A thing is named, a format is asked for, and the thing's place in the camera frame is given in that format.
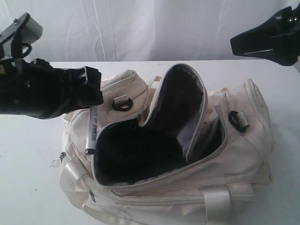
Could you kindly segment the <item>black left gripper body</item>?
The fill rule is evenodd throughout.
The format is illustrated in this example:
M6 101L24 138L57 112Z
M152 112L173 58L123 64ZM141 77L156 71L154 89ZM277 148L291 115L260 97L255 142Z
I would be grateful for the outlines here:
M69 94L65 70L16 59L0 76L0 113L56 118L69 112Z

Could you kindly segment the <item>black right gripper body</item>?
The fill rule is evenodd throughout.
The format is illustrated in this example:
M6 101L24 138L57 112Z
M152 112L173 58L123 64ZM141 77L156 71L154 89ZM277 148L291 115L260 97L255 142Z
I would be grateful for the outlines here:
M300 7L285 7L273 16L276 34L273 51L275 62L282 66L292 66L300 56Z

